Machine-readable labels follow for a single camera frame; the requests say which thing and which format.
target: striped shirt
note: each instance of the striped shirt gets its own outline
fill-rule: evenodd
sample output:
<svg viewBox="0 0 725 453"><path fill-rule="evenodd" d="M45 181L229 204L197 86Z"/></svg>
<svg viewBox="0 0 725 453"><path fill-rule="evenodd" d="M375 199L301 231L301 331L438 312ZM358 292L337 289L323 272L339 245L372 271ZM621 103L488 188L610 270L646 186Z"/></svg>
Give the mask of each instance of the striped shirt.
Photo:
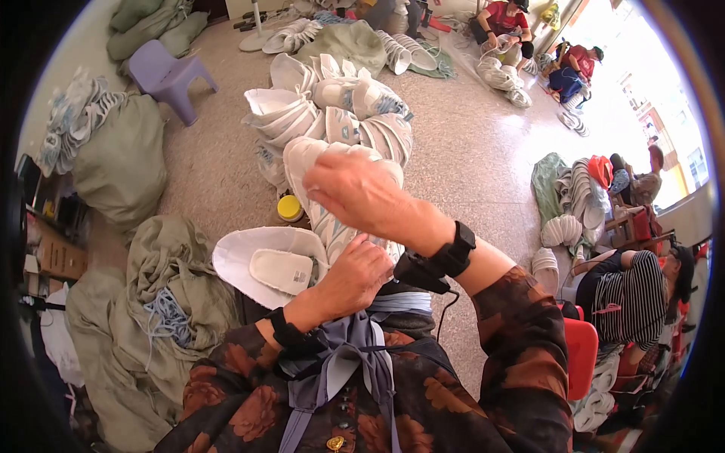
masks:
<svg viewBox="0 0 725 453"><path fill-rule="evenodd" d="M662 333L666 298L666 279L657 255L648 250L637 252L630 269L606 273L597 284L593 312L609 304L621 307L618 311L592 316L600 341L634 342L642 351L647 351Z"/></svg>

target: red chair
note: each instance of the red chair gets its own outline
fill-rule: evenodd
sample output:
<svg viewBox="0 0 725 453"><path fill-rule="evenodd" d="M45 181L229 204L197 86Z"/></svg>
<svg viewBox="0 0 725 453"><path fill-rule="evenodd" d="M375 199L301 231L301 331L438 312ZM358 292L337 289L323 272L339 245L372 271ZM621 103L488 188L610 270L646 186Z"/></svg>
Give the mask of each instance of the red chair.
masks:
<svg viewBox="0 0 725 453"><path fill-rule="evenodd" d="M583 309L577 305L579 318L584 319ZM582 399L592 387L594 366L597 363L599 336L597 329L587 321L564 318L564 336L569 349L569 400Z"/></svg>

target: gold button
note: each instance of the gold button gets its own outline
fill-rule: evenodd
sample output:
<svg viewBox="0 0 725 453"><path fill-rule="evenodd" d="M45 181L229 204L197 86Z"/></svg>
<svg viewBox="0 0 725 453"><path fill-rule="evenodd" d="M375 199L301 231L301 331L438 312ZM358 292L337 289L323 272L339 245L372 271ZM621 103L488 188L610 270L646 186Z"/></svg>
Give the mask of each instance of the gold button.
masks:
<svg viewBox="0 0 725 453"><path fill-rule="evenodd" d="M342 444L344 444L345 438L342 436L335 436L329 441L327 441L327 448L332 450L333 452L337 453L340 451L340 448L342 448Z"/></svg>

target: window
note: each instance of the window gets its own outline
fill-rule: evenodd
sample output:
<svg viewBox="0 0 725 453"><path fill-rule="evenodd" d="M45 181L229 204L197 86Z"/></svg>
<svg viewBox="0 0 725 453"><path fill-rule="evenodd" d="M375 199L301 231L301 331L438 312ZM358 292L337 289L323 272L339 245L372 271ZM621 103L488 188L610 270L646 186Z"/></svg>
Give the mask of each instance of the window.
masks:
<svg viewBox="0 0 725 453"><path fill-rule="evenodd" d="M695 149L687 156L689 163L689 171L692 173L692 179L695 180L695 188L700 188L708 182L708 166L705 163L705 156L700 148Z"/></svg>
<svg viewBox="0 0 725 453"><path fill-rule="evenodd" d="M687 124L687 115L685 114L684 110L682 110L680 113L675 115L675 121L680 123L681 125Z"/></svg>

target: floral shirt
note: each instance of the floral shirt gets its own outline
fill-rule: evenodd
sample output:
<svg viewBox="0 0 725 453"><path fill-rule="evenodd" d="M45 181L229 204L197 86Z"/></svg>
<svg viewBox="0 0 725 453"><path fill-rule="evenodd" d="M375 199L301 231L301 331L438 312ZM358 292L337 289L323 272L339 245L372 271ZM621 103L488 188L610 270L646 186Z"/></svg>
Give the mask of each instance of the floral shirt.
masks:
<svg viewBox="0 0 725 453"><path fill-rule="evenodd" d="M478 402L435 362L392 352L395 421L403 453L571 452L567 349L561 311L533 277L514 267L473 298L488 354ZM381 324L386 345L413 338ZM229 331L190 372L181 422L159 453L277 452L292 409L273 366L277 352L254 325ZM312 416L298 453L389 453L391 435L360 369Z"/></svg>

